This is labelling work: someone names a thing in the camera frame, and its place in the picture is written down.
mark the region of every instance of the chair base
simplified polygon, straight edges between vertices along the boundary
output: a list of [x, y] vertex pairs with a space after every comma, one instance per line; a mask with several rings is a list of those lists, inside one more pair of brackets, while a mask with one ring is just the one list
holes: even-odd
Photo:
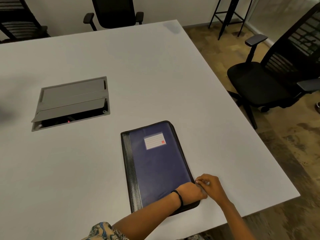
[[228, 91], [228, 93], [231, 97], [237, 100], [235, 103], [238, 105], [238, 107], [243, 105], [243, 108], [249, 117], [252, 127], [256, 130], [258, 126], [256, 120], [254, 119], [254, 114], [252, 113], [250, 105], [244, 99], [242, 99], [242, 97], [239, 94], [230, 91]]

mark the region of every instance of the label on folder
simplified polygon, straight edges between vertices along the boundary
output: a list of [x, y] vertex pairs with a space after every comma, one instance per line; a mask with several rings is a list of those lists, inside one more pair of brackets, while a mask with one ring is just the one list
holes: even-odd
[[146, 137], [144, 139], [144, 143], [146, 144], [147, 150], [166, 145], [166, 141], [162, 133]]

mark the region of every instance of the wooden floor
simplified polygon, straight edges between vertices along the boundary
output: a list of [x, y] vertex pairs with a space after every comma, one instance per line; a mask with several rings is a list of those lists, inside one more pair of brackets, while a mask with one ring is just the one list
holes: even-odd
[[[236, 92], [227, 69], [245, 62], [250, 48], [247, 29], [238, 38], [240, 26], [230, 25], [217, 40], [221, 25], [186, 28], [186, 32], [227, 90]], [[261, 61], [268, 46], [259, 44], [253, 61]], [[245, 217], [258, 240], [320, 239], [320, 114], [314, 104], [320, 92], [305, 95], [293, 106], [261, 113], [253, 108], [256, 132], [295, 185], [300, 197]], [[208, 230], [215, 240], [233, 239], [227, 225]]]

